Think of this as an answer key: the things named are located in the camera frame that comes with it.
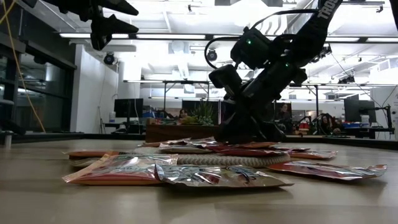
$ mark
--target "table surface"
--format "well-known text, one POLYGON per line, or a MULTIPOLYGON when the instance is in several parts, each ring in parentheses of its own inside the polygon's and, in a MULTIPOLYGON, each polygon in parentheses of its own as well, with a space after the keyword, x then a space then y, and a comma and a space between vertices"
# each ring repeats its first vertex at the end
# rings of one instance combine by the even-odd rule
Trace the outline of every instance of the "table surface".
POLYGON ((339 150, 331 164, 389 165, 380 178, 335 182, 270 174, 291 187, 177 190, 170 187, 83 186, 62 152, 131 149, 139 141, 73 140, 0 149, 0 223, 398 223, 398 151, 327 144, 284 144, 339 150))

